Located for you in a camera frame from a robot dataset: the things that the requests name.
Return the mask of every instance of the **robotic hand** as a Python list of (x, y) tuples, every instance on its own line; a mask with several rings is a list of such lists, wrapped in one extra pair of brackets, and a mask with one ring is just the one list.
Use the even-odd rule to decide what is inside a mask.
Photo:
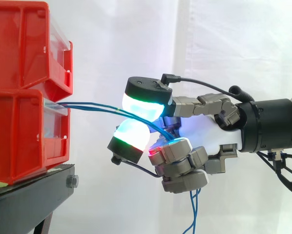
[[(168, 85), (181, 81), (198, 83), (221, 93), (198, 98), (173, 97)], [(157, 175), (163, 177), (166, 192), (181, 193), (206, 186), (207, 174), (224, 173), (225, 159), (237, 157), (237, 150), (257, 153), (292, 191), (292, 182), (281, 175), (287, 157), (283, 150), (292, 148), (292, 99), (256, 102), (238, 86), (226, 92), (201, 81), (169, 74), (163, 74), (161, 80), (129, 78), (125, 97), (140, 101), (127, 108), (140, 117), (155, 113), (153, 108), (143, 107), (142, 102), (164, 107), (157, 120), (150, 120), (175, 139), (161, 135), (149, 149), (149, 159)], [(229, 97), (241, 103), (233, 104)], [(114, 153), (112, 161), (116, 164), (125, 160), (137, 163), (143, 152), (123, 142), (119, 144), (115, 137), (108, 148)], [(268, 155), (260, 152), (266, 150)]]

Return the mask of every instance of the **white curtain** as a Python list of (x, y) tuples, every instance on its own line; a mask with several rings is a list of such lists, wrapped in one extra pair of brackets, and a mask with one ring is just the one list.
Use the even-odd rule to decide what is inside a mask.
[[(162, 73), (226, 90), (239, 85), (256, 100), (292, 97), (291, 0), (48, 3), (74, 43), (69, 101), (120, 107), (128, 77)], [(191, 97), (213, 92), (186, 83), (173, 90)], [(80, 183), (54, 212), (50, 234), (180, 234), (191, 224), (189, 193), (165, 193), (160, 179), (111, 163), (106, 147), (122, 121), (72, 110), (70, 162)], [(153, 170), (147, 154), (140, 164)], [(292, 193), (256, 155), (227, 159), (226, 171), (210, 176), (199, 195), (197, 234), (292, 233)]]

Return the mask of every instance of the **black metal stand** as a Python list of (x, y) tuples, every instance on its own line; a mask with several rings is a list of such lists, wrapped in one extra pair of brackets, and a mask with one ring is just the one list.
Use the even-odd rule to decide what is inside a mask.
[(74, 165), (0, 188), (0, 234), (47, 234), (53, 211), (73, 194)]

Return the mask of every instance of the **transparent bin front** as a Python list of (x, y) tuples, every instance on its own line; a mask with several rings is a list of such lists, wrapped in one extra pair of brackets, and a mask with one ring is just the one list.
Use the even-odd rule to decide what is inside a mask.
[(68, 116), (67, 108), (44, 98), (44, 137), (66, 138), (62, 134), (62, 117)]
[(64, 36), (54, 18), (50, 16), (50, 51), (53, 58), (63, 67), (63, 52), (70, 50), (70, 43)]

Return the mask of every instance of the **black fingertip cap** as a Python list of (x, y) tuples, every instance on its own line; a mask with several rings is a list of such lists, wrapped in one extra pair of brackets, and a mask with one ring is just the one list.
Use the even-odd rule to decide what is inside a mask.
[(112, 137), (107, 148), (116, 154), (119, 158), (123, 158), (134, 163), (138, 163), (143, 154), (143, 151), (114, 136)]
[(129, 97), (166, 105), (168, 104), (172, 89), (167, 85), (160, 85), (158, 79), (146, 77), (130, 77), (126, 84), (125, 94)]

